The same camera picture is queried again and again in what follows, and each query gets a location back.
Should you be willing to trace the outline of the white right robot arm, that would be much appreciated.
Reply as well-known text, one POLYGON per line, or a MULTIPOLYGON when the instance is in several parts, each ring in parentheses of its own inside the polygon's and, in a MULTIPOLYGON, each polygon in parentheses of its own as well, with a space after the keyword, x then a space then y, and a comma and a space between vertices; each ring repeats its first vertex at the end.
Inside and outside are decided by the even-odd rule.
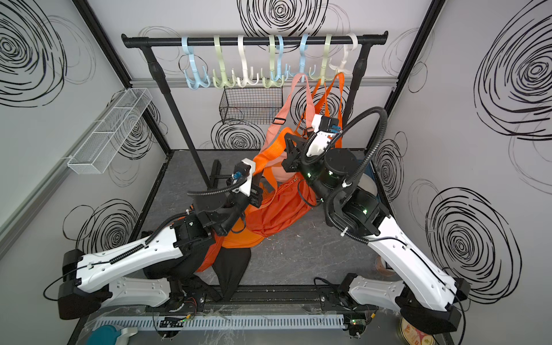
POLYGON ((353 306, 396 311, 431 335, 457 331, 464 316, 460 303, 470 285, 432 263, 369 189, 373 179, 365 170, 370 155, 358 160, 350 150, 333 147, 324 132, 309 139, 287 134, 284 141, 284 170, 304 178, 321 201, 326 224, 367 245, 399 276, 397 281, 382 281, 348 274, 339 287, 341 299, 353 306))

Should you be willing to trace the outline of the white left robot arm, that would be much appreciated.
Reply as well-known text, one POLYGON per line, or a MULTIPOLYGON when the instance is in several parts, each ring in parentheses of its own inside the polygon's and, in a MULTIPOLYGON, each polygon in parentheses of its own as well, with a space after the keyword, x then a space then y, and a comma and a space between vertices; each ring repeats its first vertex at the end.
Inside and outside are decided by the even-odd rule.
POLYGON ((177 308, 184 281, 216 261, 225 237, 248 206, 260 206, 262 194, 257 180, 240 178, 196 196, 193 209, 142 239, 97 253, 66 252, 55 300, 60 319, 80 319, 107 306, 177 308))

